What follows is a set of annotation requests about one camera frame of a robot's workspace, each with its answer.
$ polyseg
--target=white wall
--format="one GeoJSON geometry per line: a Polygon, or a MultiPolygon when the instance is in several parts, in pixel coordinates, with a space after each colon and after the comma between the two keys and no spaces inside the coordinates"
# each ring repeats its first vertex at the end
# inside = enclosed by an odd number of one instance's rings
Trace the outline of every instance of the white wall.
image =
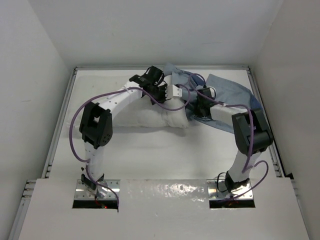
{"type": "Polygon", "coordinates": [[[29,0],[68,66],[250,64],[282,0],[29,0]]]}
{"type": "Polygon", "coordinates": [[[0,2],[0,239],[41,176],[69,71],[27,0],[0,2]]]}
{"type": "Polygon", "coordinates": [[[320,239],[320,2],[285,0],[255,75],[312,239],[320,239]]]}

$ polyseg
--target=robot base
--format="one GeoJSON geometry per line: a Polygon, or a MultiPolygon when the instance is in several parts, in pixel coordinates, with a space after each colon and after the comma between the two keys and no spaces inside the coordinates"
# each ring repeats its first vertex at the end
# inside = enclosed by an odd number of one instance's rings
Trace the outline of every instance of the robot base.
{"type": "MultiPolygon", "coordinates": [[[[120,180],[102,180],[99,183],[107,184],[117,193],[120,192],[120,180]]],[[[73,209],[118,209],[116,196],[105,187],[97,186],[96,193],[81,181],[76,183],[73,209]]]]}
{"type": "Polygon", "coordinates": [[[219,179],[217,187],[217,180],[207,180],[208,194],[209,194],[209,207],[211,209],[222,209],[222,208],[255,208],[254,195],[252,191],[248,191],[251,188],[250,181],[245,185],[241,186],[232,192],[226,191],[225,180],[219,179]],[[230,199],[232,196],[238,196],[248,191],[246,194],[230,199]]]}

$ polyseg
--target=blue cloth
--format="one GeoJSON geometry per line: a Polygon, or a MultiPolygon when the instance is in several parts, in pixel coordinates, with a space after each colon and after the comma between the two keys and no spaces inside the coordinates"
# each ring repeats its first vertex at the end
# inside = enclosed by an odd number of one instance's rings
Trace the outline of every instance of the blue cloth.
{"type": "MultiPolygon", "coordinates": [[[[165,76],[172,75],[172,84],[183,84],[185,86],[189,86],[188,78],[191,72],[180,70],[171,63],[167,63],[164,66],[163,72],[165,76]]],[[[197,85],[196,89],[201,89],[203,87],[204,82],[200,77],[193,75],[191,78],[192,81],[197,85]]],[[[255,98],[251,91],[239,83],[210,74],[206,80],[206,86],[215,88],[216,101],[223,102],[229,105],[243,104],[248,106],[248,108],[250,109],[262,109],[260,102],[255,98]]],[[[185,89],[182,89],[182,99],[188,99],[188,91],[185,89]]],[[[195,116],[193,109],[196,101],[197,93],[192,91],[190,104],[185,109],[186,115],[189,119],[195,119],[216,129],[234,133],[233,127],[224,122],[206,117],[195,116]]]]}

